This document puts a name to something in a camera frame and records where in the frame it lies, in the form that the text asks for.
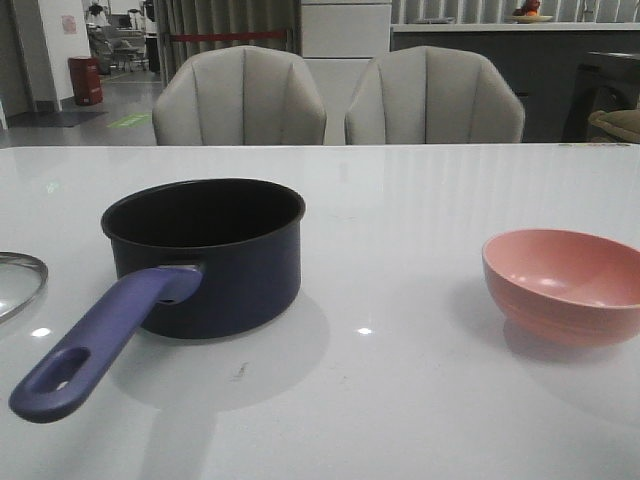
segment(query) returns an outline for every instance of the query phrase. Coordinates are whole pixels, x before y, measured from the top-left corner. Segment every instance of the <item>chair backrest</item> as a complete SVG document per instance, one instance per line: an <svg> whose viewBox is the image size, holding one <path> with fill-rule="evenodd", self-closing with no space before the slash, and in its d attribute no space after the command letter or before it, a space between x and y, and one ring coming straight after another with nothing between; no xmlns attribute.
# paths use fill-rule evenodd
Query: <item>chair backrest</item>
<svg viewBox="0 0 640 480"><path fill-rule="evenodd" d="M158 145L320 145L325 124L304 60L252 46L190 57L153 108Z"/></svg>
<svg viewBox="0 0 640 480"><path fill-rule="evenodd" d="M486 57L414 47L372 59L345 117L347 144L517 143L524 108Z"/></svg>

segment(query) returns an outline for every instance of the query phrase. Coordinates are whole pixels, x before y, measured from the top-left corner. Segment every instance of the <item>floor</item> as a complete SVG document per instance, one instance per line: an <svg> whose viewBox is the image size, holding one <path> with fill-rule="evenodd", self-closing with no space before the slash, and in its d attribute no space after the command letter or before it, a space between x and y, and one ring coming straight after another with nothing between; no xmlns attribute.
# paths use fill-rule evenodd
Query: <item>floor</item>
<svg viewBox="0 0 640 480"><path fill-rule="evenodd" d="M162 91L157 73L114 69L101 77L103 101L65 111L105 112L74 127L0 130L0 148L23 145L155 145L151 109Z"/></svg>

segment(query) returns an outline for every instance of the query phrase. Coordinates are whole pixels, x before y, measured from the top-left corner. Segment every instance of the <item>saucepan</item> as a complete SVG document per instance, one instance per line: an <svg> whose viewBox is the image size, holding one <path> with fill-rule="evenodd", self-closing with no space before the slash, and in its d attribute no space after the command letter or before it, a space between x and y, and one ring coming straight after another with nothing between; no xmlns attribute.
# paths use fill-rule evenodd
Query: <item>saucepan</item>
<svg viewBox="0 0 640 480"><path fill-rule="evenodd" d="M178 182L109 207L119 280L14 389L25 420L49 423L88 398L138 326L216 338L272 320L300 288L302 197L262 180Z"/></svg>

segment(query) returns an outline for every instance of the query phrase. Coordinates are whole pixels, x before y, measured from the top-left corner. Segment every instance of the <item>tabletop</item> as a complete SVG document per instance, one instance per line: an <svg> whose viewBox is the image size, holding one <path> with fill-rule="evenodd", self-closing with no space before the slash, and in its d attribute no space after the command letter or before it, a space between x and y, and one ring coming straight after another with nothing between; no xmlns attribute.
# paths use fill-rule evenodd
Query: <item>tabletop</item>
<svg viewBox="0 0 640 480"><path fill-rule="evenodd" d="M223 339L140 330L69 417L13 414L15 385L115 280L102 212L223 177L304 197L291 307ZM492 302L481 248L528 227L639 248L639 212L637 145L0 150L0 250L49 267L0 324L1 477L638 479L640 339L533 338Z"/></svg>

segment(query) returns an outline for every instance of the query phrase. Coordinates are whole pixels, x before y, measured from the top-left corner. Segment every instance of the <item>purple handle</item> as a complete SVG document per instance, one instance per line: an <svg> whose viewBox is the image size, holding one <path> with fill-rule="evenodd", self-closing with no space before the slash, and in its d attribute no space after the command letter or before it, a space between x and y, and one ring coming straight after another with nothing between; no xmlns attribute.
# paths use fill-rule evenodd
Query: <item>purple handle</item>
<svg viewBox="0 0 640 480"><path fill-rule="evenodd" d="M75 411L153 306L186 300L201 280L196 267L149 268L122 277L18 384L11 409L35 423Z"/></svg>

